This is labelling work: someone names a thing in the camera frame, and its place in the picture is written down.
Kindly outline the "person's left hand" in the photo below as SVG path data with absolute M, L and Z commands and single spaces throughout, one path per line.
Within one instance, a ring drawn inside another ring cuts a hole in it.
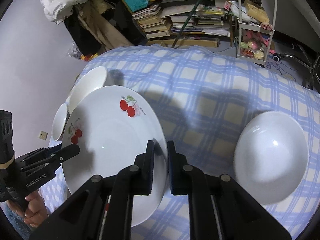
M 28 207 L 23 211 L 15 202 L 8 200 L 6 215 L 13 227 L 20 234 L 27 234 L 39 227 L 48 217 L 47 208 L 39 190 L 26 196 Z

